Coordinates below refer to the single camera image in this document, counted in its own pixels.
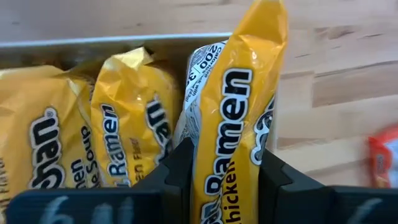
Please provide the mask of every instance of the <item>red package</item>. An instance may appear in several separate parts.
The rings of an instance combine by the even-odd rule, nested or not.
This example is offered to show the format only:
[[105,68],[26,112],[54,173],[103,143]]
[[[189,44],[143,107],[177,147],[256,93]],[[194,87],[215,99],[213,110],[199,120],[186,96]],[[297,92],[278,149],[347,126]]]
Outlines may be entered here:
[[398,126],[369,137],[373,185],[398,187]]

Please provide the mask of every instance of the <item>wooden surface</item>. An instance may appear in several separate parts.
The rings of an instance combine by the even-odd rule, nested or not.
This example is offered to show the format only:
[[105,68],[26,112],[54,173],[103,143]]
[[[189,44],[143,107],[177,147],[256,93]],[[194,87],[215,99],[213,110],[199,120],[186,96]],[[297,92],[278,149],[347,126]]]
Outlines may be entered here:
[[[0,0],[0,42],[230,32],[248,0]],[[398,1],[285,0],[275,153],[324,184],[369,185],[366,136],[398,121]]]

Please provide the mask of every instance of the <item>nutrition label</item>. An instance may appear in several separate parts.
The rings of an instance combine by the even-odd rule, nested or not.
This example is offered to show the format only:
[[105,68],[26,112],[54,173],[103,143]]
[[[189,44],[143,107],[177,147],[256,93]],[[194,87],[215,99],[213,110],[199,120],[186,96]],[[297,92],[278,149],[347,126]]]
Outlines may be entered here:
[[194,145],[197,144],[200,133],[200,93],[225,44],[226,41],[222,41],[201,47],[194,51],[189,61],[183,107],[186,116],[185,125]]

